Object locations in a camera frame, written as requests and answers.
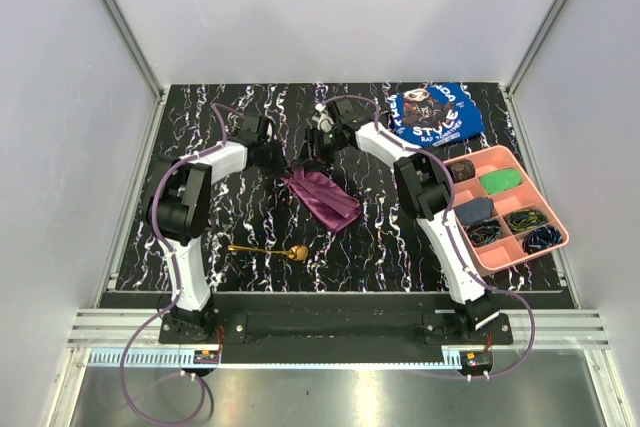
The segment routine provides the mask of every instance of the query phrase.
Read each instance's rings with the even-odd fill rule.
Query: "white panel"
[[[571,232],[580,299],[601,312],[636,418],[638,32],[638,0],[570,0],[516,96],[551,205]]]
[[[0,0],[0,425],[42,425],[153,101],[99,0]]]
[[[512,76],[552,0],[118,0],[161,82]]]

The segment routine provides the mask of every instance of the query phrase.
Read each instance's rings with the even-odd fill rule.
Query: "pink tray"
[[[456,195],[453,206],[456,207],[477,197],[489,197],[493,199],[492,218],[498,219],[502,227],[500,239],[483,247],[473,247],[469,237],[467,237],[467,235],[462,236],[480,275],[493,274],[499,270],[509,268],[512,265],[521,264],[546,255],[555,249],[567,245],[569,242],[567,229],[565,229],[562,222],[558,220],[547,201],[542,197],[542,194],[540,194],[536,186],[533,185],[533,182],[531,182],[531,179],[509,149],[499,145],[456,157],[455,159],[446,161],[445,164],[465,159],[473,162],[476,169],[476,177],[456,184]],[[501,169],[518,170],[522,181],[520,185],[513,189],[500,192],[499,194],[488,195],[482,187],[480,180],[478,180],[478,177]],[[552,225],[558,229],[562,233],[563,242],[546,250],[536,252],[535,254],[525,253],[525,251],[522,250],[522,242],[530,231],[514,235],[504,220],[505,216],[509,213],[523,208],[536,209],[546,214],[549,222],[545,225]],[[459,221],[458,226],[460,230],[464,232],[464,227]]]

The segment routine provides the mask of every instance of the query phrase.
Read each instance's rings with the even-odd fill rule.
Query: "metal floor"
[[[517,354],[496,352],[496,370]],[[137,405],[163,421],[189,415],[200,393],[186,379],[148,387],[172,373],[132,368]],[[215,399],[191,424],[217,427],[604,426],[586,361],[579,351],[537,351],[513,373],[490,382],[447,381],[407,371],[225,370],[205,377]],[[123,406],[118,371],[90,367],[74,427],[147,426]]]

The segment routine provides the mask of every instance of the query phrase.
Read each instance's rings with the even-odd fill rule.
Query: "blue cloth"
[[[459,84],[428,84],[388,101],[393,130],[412,144],[436,147],[484,132],[482,114]]]
[[[462,225],[475,225],[491,218],[493,200],[487,197],[478,197],[454,207],[453,210]]]

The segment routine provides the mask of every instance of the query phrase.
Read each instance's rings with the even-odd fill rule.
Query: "gold spoon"
[[[295,260],[297,262],[302,262],[309,255],[309,249],[307,249],[306,245],[294,245],[289,250],[264,250],[264,249],[256,249],[255,247],[243,247],[241,245],[230,245],[228,247],[229,250],[246,250],[249,252],[263,252],[265,254],[281,254],[286,255],[291,260]]]

